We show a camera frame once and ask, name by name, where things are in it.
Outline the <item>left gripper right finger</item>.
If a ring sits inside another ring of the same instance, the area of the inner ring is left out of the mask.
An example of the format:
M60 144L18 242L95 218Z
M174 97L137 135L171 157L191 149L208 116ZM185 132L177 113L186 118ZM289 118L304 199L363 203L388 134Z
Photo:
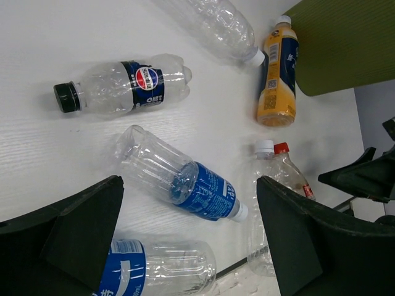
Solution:
M394 226L309 200L273 179L257 198L281 295L394 295Z

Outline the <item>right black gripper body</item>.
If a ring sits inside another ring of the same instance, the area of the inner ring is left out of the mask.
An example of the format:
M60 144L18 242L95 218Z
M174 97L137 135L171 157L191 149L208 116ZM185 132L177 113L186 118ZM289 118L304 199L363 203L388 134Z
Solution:
M385 204L385 215L378 218L379 223L394 226L394 146L378 158L380 176L380 197Z

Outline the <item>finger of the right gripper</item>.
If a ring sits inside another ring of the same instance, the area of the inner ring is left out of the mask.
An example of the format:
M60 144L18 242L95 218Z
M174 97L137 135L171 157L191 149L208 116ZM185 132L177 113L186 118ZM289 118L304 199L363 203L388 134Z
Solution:
M376 149L369 147L350 165L320 174L318 181L354 197L380 197L379 161Z

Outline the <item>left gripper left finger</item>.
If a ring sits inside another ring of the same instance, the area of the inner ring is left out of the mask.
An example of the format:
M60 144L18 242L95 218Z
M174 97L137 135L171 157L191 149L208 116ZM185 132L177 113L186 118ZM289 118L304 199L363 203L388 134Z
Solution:
M1 295L92 295L123 200L113 175L33 212L1 222Z

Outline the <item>red cap clear bottle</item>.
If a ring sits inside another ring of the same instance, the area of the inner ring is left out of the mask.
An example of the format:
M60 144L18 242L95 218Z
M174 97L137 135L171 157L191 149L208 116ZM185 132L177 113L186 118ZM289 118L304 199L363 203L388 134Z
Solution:
M274 145L273 178L288 189L310 200L315 200L314 193L304 175L291 161L286 142Z

